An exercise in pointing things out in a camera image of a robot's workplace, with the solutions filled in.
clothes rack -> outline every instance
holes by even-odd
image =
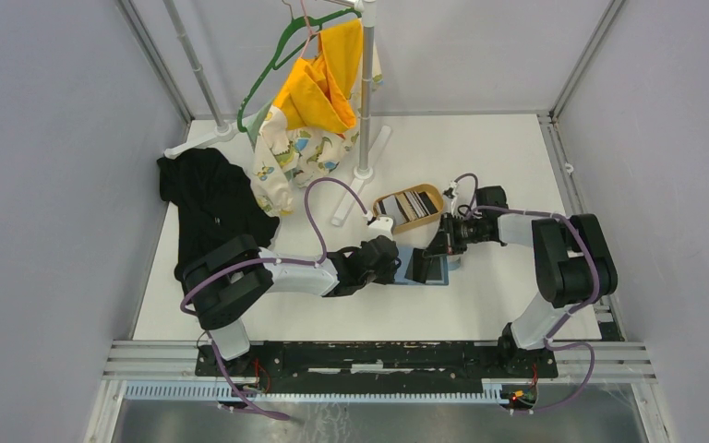
[[[373,83],[373,56],[374,56],[374,41],[376,28],[376,0],[325,0],[336,5],[348,6],[362,13],[363,21],[363,58],[362,58],[362,99],[360,112],[360,137],[359,137],[359,159],[357,166],[354,168],[354,175],[350,182],[351,188],[358,195],[363,188],[369,183],[374,176],[373,165],[379,161],[382,151],[387,146],[390,139],[391,128],[383,126],[377,135],[374,143],[369,147],[370,130],[371,130],[371,93]],[[186,143],[178,145],[164,151],[164,156],[173,159],[186,150],[194,148],[207,148],[210,145],[219,142],[226,142],[238,134],[237,128],[222,117],[222,112],[216,102],[216,98],[210,88],[202,64],[197,58],[197,53],[194,46],[188,38],[186,27],[178,13],[174,0],[163,0],[164,7],[167,9],[167,14],[173,22],[178,41],[181,42],[186,58],[191,65],[192,71],[197,78],[202,94],[205,96],[205,101],[210,108],[210,113],[216,121],[216,127],[200,137],[192,138]],[[336,226],[341,226],[349,215],[349,212],[354,205],[355,200],[348,193],[342,191],[342,198],[335,212],[333,213],[330,222]]]

yellow garment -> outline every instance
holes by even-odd
[[[352,20],[323,30],[317,58],[299,59],[273,106],[286,115],[287,130],[305,126],[341,134],[357,125],[349,92],[363,54],[363,28]]]

black garment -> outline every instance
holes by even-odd
[[[216,149],[188,150],[159,164],[159,194],[178,207],[180,241],[175,278],[184,268],[232,238],[247,233],[267,247],[279,226],[258,205],[243,168]]]

wooden tray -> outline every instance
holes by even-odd
[[[427,217],[417,219],[415,221],[409,221],[404,224],[396,224],[395,228],[392,230],[392,233],[405,233],[406,231],[409,231],[410,229],[414,229],[418,226],[422,226],[424,224],[428,224],[431,222],[436,222],[441,217],[441,212],[444,209],[444,199],[441,197],[441,193],[439,192],[439,190],[436,189],[436,187],[433,185],[423,183],[422,185],[412,186],[412,187],[406,188],[402,191],[394,192],[392,194],[388,194],[386,196],[382,196],[380,198],[377,198],[377,200],[374,201],[374,213],[377,215],[382,215],[379,212],[379,202],[382,199],[387,198],[389,196],[394,196],[396,194],[401,194],[406,191],[415,191],[416,193],[420,193],[420,192],[427,193],[428,197],[430,198],[431,203],[433,203],[433,206],[436,207],[436,213],[433,215],[429,215]]]

white wall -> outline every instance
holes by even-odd
[[[0,442],[81,440],[182,131],[115,2],[0,0]]]
[[[175,2],[222,111],[235,114],[273,57],[289,10],[280,0]],[[192,113],[210,115],[163,2],[134,3]],[[288,3],[298,17],[299,0]],[[386,83],[374,111],[548,110],[607,3],[379,0],[377,40]],[[340,8],[321,0],[306,5],[312,17]],[[272,99],[290,66],[268,77],[249,109]]]
[[[560,131],[678,441],[709,441],[709,2],[628,2]]]

